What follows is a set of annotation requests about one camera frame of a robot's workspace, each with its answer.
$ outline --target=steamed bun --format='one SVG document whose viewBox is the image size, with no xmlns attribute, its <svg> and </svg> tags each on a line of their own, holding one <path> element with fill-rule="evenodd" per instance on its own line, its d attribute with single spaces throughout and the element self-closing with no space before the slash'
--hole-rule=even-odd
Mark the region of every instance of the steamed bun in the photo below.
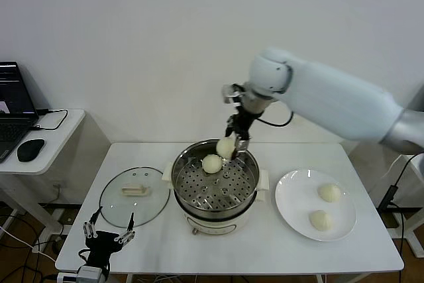
<svg viewBox="0 0 424 283">
<path fill-rule="evenodd" d="M 323 210 L 317 210 L 309 214 L 309 221 L 319 231 L 327 231 L 333 227 L 333 219 Z"/>
<path fill-rule="evenodd" d="M 339 201 L 342 192 L 336 184 L 326 184 L 318 188 L 318 194 L 327 202 Z"/>
<path fill-rule="evenodd" d="M 214 174 L 223 166 L 223 160 L 218 155 L 207 155 L 201 162 L 201 166 L 208 174 Z"/>
<path fill-rule="evenodd" d="M 222 158 L 231 159 L 234 149 L 234 140 L 231 137 L 224 137 L 217 143 L 217 153 Z"/>
</svg>

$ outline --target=white plate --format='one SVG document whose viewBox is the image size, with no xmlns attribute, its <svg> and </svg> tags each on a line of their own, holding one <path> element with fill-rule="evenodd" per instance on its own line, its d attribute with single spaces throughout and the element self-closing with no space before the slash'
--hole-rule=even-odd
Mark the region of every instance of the white plate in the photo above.
<svg viewBox="0 0 424 283">
<path fill-rule="evenodd" d="M 342 191 L 338 202 L 326 202 L 318 187 L 336 184 Z M 356 224 L 356 209 L 349 194 L 332 177 L 316 170 L 289 172 L 277 184 L 276 203 L 287 223 L 302 235 L 318 241 L 335 241 L 346 237 Z M 324 210 L 333 218 L 333 228 L 318 231 L 309 221 L 309 214 Z"/>
</svg>

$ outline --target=electric steamer pot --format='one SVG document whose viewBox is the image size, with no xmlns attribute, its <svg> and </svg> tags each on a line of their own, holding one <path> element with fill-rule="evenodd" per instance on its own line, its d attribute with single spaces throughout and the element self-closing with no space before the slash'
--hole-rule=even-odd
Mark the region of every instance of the electric steamer pot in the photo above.
<svg viewBox="0 0 424 283">
<path fill-rule="evenodd" d="M 201 161 L 216 154 L 218 139 L 197 142 L 187 147 L 169 163 L 162 177 L 174 189 L 175 198 L 184 215 L 198 231 L 224 234 L 241 227 L 247 220 L 249 208 L 262 201 L 269 190 L 268 173 L 260 170 L 249 152 L 234 160 L 223 160 L 222 169 L 208 174 Z"/>
</svg>

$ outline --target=white side table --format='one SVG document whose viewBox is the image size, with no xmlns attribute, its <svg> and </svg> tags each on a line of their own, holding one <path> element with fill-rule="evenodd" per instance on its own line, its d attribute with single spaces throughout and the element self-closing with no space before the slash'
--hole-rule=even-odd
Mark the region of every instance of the white side table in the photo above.
<svg viewBox="0 0 424 283">
<path fill-rule="evenodd" d="M 37 124 L 41 127 L 55 127 L 63 116 L 63 112 L 50 113 L 41 117 Z M 85 113 L 82 109 L 69 109 L 68 116 L 58 129 L 54 131 L 31 131 L 21 141 L 22 144 L 30 139 L 45 140 L 46 144 L 34 160 L 20 162 L 17 158 L 16 147 L 12 154 L 0 164 L 0 188 L 18 205 L 46 226 L 38 238 L 40 242 L 48 241 L 52 234 L 61 232 L 62 225 L 57 220 L 62 215 L 63 209 L 56 209 L 53 215 L 50 215 L 38 205 L 36 197 L 31 190 L 18 178 L 14 178 L 14 175 L 39 175 L 47 171 L 84 116 Z M 69 230 L 69 226 L 64 226 L 62 233 L 68 234 Z M 43 250 L 45 246 L 45 244 L 40 245 L 40 250 Z"/>
</svg>

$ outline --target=perforated steamer tray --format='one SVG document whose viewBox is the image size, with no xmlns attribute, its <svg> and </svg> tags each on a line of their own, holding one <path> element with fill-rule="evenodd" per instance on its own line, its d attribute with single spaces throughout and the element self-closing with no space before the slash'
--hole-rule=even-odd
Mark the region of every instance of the perforated steamer tray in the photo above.
<svg viewBox="0 0 424 283">
<path fill-rule="evenodd" d="M 242 159 L 224 160 L 219 172 L 208 174 L 202 169 L 203 155 L 200 157 L 192 158 L 180 170 L 174 184 L 191 206 L 222 211 L 240 205 L 255 191 L 258 179 Z"/>
</svg>

